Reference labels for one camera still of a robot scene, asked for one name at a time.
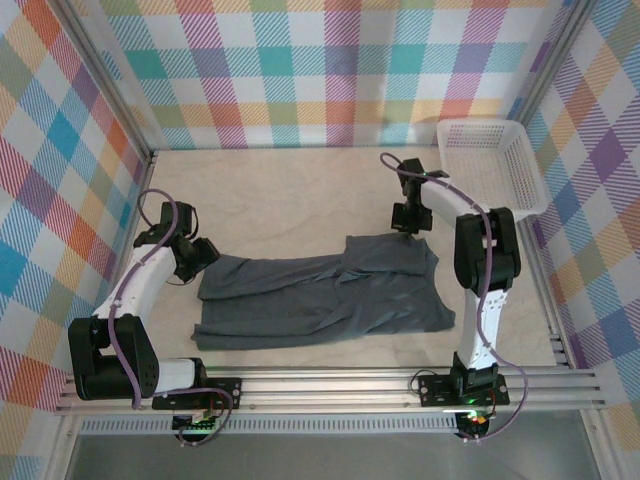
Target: metal extrusion bar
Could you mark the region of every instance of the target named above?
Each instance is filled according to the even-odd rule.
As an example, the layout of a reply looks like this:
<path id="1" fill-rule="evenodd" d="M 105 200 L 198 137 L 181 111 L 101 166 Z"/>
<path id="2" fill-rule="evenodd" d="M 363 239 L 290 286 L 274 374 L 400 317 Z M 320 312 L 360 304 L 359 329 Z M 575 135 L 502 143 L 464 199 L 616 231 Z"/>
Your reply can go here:
<path id="1" fill-rule="evenodd" d="M 48 3 L 67 35 L 69 35 L 74 47 L 80 53 L 87 70 L 89 70 L 98 86 L 98 90 L 104 95 L 107 103 L 113 109 L 116 118 L 133 141 L 138 153 L 149 161 L 151 159 L 151 149 L 144 138 L 142 130 L 127 103 L 120 95 L 112 75 L 102 61 L 100 52 L 97 51 L 87 35 L 75 10 L 67 0 L 50 0 Z"/>
<path id="2" fill-rule="evenodd" d="M 155 156 L 152 156 L 150 161 L 147 163 L 144 169 L 144 173 L 140 179 L 140 191 L 144 191 L 149 188 L 151 184 L 151 177 L 153 176 L 153 170 L 155 169 Z M 141 205 L 144 208 L 144 204 L 146 202 L 146 196 L 142 199 Z M 129 257 L 131 256 L 131 252 L 133 251 L 133 241 L 136 237 L 138 222 L 140 221 L 140 210 L 138 210 L 137 205 L 135 205 L 131 212 L 131 218 L 129 219 L 129 225 L 125 230 L 124 241 L 122 242 L 122 249 L 118 255 L 118 262 L 116 264 L 116 268 L 114 271 L 114 275 L 111 277 L 111 282 L 109 285 L 109 290 L 113 290 L 116 286 L 122 275 L 124 274 L 125 269 L 127 268 L 127 264 L 129 262 Z"/>
<path id="3" fill-rule="evenodd" d="M 637 472 L 631 472 L 630 464 L 624 459 L 625 452 L 609 418 L 609 410 L 585 410 L 582 419 L 600 477 L 607 480 L 637 478 Z"/>
<path id="4" fill-rule="evenodd" d="M 535 233 L 533 232 L 532 221 L 529 219 L 525 219 L 518 223 L 517 228 L 518 237 L 522 241 L 523 250 L 527 256 L 527 261 L 531 266 L 531 276 L 538 293 L 538 298 L 542 303 L 542 307 L 547 318 L 549 331 L 554 338 L 557 338 L 562 343 L 567 364 L 569 366 L 575 367 L 576 359 L 573 352 L 571 351 L 570 346 L 567 345 L 567 339 L 569 338 L 569 336 L 564 328 L 564 325 L 560 321 L 560 313 L 558 312 L 558 306 L 555 302 L 555 299 L 553 298 L 551 285 L 549 284 L 547 275 L 544 270 L 544 260 L 540 252 L 540 248 L 538 247 Z"/>
<path id="5" fill-rule="evenodd" d="M 109 15 L 100 0 L 83 0 L 83 4 L 94 23 L 94 26 L 100 32 L 100 40 L 109 51 L 114 64 L 117 66 L 122 77 L 122 82 L 129 90 L 136 108 L 146 121 L 146 139 L 147 143 L 154 149 L 169 149 L 167 138 L 163 129 L 158 123 L 158 119 L 153 113 L 149 99 L 147 98 L 138 77 L 123 49 L 122 43 L 118 40 L 116 32 L 109 21 Z"/>
<path id="6" fill-rule="evenodd" d="M 416 368 L 388 369 L 208 369 L 209 376 L 238 376 L 243 379 L 239 414 L 364 414 L 364 413 L 447 413 L 458 407 L 422 408 L 417 395 L 409 391 L 409 380 Z M 446 374 L 448 369 L 434 369 Z M 580 410 L 604 407 L 604 395 L 591 370 L 555 367 L 526 368 L 529 378 L 529 411 Z M 522 398 L 523 381 L 510 369 L 500 371 L 506 378 L 511 405 L 515 409 Z M 58 404 L 62 415 L 140 414 L 129 400 L 84 402 L 70 379 Z M 142 412 L 167 414 L 151 409 L 151 400 L 143 401 Z M 175 412 L 193 414 L 193 411 Z"/>
<path id="7" fill-rule="evenodd" d="M 544 95 L 567 58 L 573 42 L 591 15 L 596 3 L 598 3 L 598 0 L 577 0 L 573 5 L 571 13 L 562 26 L 558 40 L 551 48 L 551 54 L 548 55 L 545 64 L 541 68 L 524 105 L 514 117 L 514 120 L 517 120 L 525 127 L 531 122 L 533 115 L 540 106 Z"/>

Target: aluminum rail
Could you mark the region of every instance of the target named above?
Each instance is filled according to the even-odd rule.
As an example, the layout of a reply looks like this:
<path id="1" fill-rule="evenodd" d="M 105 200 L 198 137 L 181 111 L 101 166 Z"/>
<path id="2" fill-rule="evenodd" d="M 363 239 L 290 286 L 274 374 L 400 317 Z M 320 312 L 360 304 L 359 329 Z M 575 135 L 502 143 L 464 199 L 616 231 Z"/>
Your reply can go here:
<path id="1" fill-rule="evenodd" d="M 78 50 L 85 67 L 91 73 L 98 86 L 98 90 L 105 97 L 138 154 L 145 158 L 146 161 L 150 161 L 152 149 L 145 139 L 142 127 L 122 97 L 115 79 L 104 64 L 102 55 L 96 49 L 89 35 L 87 35 L 82 25 L 82 20 L 75 9 L 70 5 L 69 0 L 50 0 L 48 3 L 71 42 Z"/>
<path id="2" fill-rule="evenodd" d="M 314 414 L 314 413 L 416 413 L 447 412 L 464 405 L 449 407 L 420 406 L 419 398 L 409 391 L 409 380 L 420 368 L 345 368 L 345 369 L 248 369 L 209 368 L 210 377 L 243 379 L 238 413 L 246 414 Z M 448 373 L 446 368 L 433 369 Z M 527 411 L 598 409 L 604 407 L 604 395 L 591 370 L 562 367 L 525 368 L 529 377 Z M 511 404 L 498 407 L 512 411 L 522 398 L 523 381 L 518 373 L 501 369 L 505 376 Z M 61 415 L 167 414 L 151 409 L 151 400 L 134 411 L 129 400 L 82 401 L 75 393 L 73 379 L 66 384 L 57 412 Z M 194 414 L 176 411 L 174 414 Z"/>

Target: table surface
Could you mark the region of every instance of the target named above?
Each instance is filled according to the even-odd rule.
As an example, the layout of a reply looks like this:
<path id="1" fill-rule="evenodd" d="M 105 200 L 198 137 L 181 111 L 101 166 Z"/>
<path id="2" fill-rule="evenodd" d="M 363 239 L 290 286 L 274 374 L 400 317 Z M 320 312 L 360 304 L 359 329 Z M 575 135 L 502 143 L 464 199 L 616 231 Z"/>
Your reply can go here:
<path id="1" fill-rule="evenodd" d="M 249 258 L 299 258 L 341 253 L 347 235 L 390 232 L 391 210 L 403 197 L 397 176 L 378 160 L 380 148 L 192 150 L 161 152 L 151 186 L 196 207 L 199 235 L 223 253 Z M 437 148 L 394 148 L 440 168 Z M 145 212 L 159 218 L 161 199 Z M 138 229 L 146 228 L 143 222 Z M 446 332 L 368 336 L 356 340 L 274 350 L 201 352 L 190 336 L 200 322 L 196 293 L 165 285 L 146 328 L 160 358 L 195 356 L 210 366 L 397 367 L 450 365 L 461 335 L 464 295 L 453 270 L 454 231 L 434 215 L 423 234 L 440 258 L 436 287 L 457 313 Z M 526 366 L 555 365 L 549 329 L 529 266 L 509 291 L 498 351 Z"/>

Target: plaid wall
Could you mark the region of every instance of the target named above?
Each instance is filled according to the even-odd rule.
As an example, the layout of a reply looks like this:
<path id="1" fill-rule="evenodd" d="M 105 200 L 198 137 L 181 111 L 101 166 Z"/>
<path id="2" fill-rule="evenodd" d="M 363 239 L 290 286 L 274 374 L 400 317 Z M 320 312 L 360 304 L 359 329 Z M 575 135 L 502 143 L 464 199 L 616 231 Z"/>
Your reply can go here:
<path id="1" fill-rule="evenodd" d="M 640 470 L 640 0 L 600 0 L 528 131 L 554 199 L 535 229 L 562 321 Z"/>
<path id="2" fill-rule="evenodd" d="M 44 0 L 0 0 L 0 478 L 36 478 L 143 162 Z"/>
<path id="3" fill-rule="evenodd" d="M 506 117 L 573 2 L 74 3 L 149 142 L 193 149 L 432 144 L 439 119 Z"/>

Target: white plastic basket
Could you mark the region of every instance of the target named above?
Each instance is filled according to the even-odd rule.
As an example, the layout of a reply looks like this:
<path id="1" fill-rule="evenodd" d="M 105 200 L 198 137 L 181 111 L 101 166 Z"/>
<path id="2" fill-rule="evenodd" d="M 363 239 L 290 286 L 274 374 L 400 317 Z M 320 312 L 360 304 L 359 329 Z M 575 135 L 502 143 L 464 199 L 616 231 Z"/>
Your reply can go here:
<path id="1" fill-rule="evenodd" d="M 531 142 L 518 122 L 442 120 L 438 147 L 451 182 L 483 207 L 507 207 L 518 221 L 549 205 Z"/>

